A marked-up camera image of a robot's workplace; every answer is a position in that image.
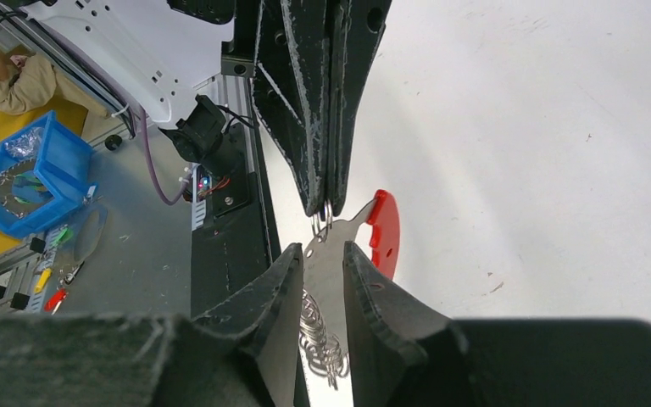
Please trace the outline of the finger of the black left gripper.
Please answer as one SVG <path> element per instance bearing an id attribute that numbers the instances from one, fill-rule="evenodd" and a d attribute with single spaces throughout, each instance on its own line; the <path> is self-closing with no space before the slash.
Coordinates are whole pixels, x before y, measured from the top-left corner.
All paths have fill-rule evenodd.
<path id="1" fill-rule="evenodd" d="M 390 0 L 329 2 L 325 200 L 335 216 L 346 202 L 356 116 L 391 4 Z"/>
<path id="2" fill-rule="evenodd" d="M 255 37 L 253 103 L 290 166 L 304 213 L 326 208 L 327 1 L 262 1 Z"/>

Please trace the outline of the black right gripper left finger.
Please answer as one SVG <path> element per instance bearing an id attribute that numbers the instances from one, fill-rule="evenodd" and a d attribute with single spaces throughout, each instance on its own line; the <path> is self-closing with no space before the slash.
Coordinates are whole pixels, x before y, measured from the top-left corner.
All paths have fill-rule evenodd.
<path id="1" fill-rule="evenodd" d="M 204 334 L 203 406 L 291 406 L 298 369 L 303 249 L 290 244 L 261 276 L 194 321 Z"/>

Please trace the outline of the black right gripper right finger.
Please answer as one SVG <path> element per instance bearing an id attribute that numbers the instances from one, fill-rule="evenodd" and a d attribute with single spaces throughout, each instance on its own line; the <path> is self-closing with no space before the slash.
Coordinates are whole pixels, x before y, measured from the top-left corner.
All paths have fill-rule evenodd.
<path id="1" fill-rule="evenodd" d="M 343 250 L 353 401 L 357 406 L 444 406 L 453 324 L 386 278 L 353 242 Z"/>

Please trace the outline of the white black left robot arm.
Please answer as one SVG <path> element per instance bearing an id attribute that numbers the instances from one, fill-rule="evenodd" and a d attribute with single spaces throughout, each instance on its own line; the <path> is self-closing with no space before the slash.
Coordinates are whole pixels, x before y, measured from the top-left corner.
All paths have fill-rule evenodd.
<path id="1" fill-rule="evenodd" d="M 253 103 L 306 215 L 342 212 L 356 115 L 388 1 L 15 1 L 115 80 L 162 129 L 195 110 L 226 55 L 253 62 Z"/>

